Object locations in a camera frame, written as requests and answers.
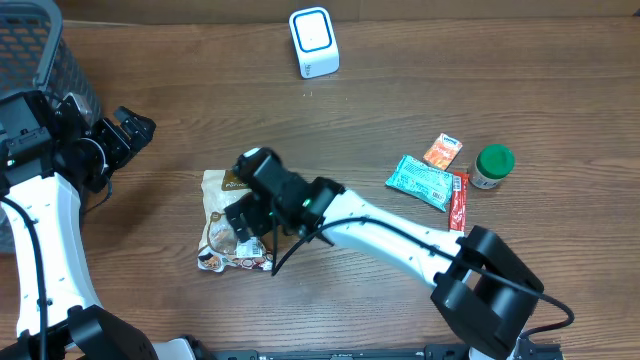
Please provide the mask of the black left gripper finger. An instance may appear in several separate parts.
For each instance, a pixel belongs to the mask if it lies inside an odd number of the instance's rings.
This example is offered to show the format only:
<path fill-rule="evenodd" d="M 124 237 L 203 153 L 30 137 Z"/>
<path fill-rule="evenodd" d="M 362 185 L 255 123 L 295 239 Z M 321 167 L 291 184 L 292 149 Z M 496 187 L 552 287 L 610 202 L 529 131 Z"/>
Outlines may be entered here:
<path fill-rule="evenodd" d="M 118 107 L 114 111 L 114 116 L 120 122 L 121 128 L 125 131 L 142 131 L 145 129 L 138 115 L 124 106 Z"/>
<path fill-rule="evenodd" d="M 130 120 L 130 127 L 132 129 L 131 148 L 134 151 L 140 151 L 152 141 L 156 123 L 149 118 L 133 117 Z"/>

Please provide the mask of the brown red snack bag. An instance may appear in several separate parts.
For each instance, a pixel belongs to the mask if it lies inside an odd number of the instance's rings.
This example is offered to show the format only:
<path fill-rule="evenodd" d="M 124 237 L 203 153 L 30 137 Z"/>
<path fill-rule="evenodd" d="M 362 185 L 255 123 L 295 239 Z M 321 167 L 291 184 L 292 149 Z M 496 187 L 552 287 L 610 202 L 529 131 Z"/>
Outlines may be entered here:
<path fill-rule="evenodd" d="M 241 242 L 224 209 L 249 192 L 230 170 L 205 170 L 201 183 L 206 224 L 198 245 L 197 266 L 222 273 L 226 268 L 271 271 L 272 254 L 260 238 Z"/>

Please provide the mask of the teal wet wipes pack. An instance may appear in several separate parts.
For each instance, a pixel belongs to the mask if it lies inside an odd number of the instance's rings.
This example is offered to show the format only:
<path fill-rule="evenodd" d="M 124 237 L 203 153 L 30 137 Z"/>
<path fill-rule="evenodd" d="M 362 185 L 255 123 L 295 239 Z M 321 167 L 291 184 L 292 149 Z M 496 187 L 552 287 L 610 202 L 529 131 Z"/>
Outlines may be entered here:
<path fill-rule="evenodd" d="M 404 155 L 385 185 L 445 212 L 453 192 L 453 174 Z"/>

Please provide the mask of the small orange packet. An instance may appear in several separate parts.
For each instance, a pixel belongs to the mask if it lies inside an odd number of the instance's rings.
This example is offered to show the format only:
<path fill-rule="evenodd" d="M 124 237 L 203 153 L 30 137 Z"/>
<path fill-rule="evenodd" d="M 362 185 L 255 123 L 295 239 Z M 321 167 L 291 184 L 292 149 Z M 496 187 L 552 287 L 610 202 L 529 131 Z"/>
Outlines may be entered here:
<path fill-rule="evenodd" d="M 423 155 L 423 160 L 429 166 L 445 171 L 462 148 L 459 140 L 441 133 Z"/>

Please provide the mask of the red candy bar wrapper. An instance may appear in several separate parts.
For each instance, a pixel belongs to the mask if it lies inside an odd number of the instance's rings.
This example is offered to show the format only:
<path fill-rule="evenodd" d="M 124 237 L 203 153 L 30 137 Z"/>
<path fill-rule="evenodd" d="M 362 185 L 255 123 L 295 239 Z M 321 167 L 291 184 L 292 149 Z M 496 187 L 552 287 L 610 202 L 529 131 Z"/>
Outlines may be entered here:
<path fill-rule="evenodd" d="M 469 175 L 455 172 L 452 182 L 452 197 L 449 210 L 449 230 L 463 233 L 466 225 L 466 204 Z"/>

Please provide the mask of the green lid jar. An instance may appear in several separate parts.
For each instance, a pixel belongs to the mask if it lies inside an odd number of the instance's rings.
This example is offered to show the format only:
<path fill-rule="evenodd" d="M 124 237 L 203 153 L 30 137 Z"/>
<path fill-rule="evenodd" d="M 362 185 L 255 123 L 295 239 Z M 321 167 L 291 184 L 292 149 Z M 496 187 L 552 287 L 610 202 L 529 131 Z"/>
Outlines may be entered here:
<path fill-rule="evenodd" d="M 469 166 L 469 181 L 479 189 L 493 189 L 514 167 L 513 152 L 502 144 L 492 144 L 485 147 Z"/>

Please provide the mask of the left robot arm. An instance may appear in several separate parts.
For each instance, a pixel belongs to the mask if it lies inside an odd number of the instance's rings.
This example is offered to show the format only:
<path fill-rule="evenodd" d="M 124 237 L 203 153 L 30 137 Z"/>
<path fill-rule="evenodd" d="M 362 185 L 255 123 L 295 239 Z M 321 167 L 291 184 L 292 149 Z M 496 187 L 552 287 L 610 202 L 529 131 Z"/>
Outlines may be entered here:
<path fill-rule="evenodd" d="M 1 204 L 11 223 L 20 276 L 17 341 L 4 359 L 173 359 L 183 340 L 154 344 L 102 308 L 80 234 L 80 192 L 101 191 L 148 145 L 153 120 L 120 107 L 89 125 L 68 95 L 52 107 L 40 91 L 1 101 Z"/>

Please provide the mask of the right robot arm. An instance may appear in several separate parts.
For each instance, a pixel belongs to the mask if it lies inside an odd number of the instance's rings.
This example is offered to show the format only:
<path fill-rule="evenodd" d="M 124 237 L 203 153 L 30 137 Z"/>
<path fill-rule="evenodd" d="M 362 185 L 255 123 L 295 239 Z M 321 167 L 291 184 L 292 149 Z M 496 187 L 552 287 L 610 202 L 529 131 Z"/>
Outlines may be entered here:
<path fill-rule="evenodd" d="M 374 256 L 415 277 L 472 355 L 508 359 L 533 314 L 542 282 L 494 232 L 428 228 L 382 210 L 331 179 L 287 170 L 270 148 L 240 155 L 231 169 L 249 189 L 225 213 L 241 241 L 283 229 L 307 242 Z"/>

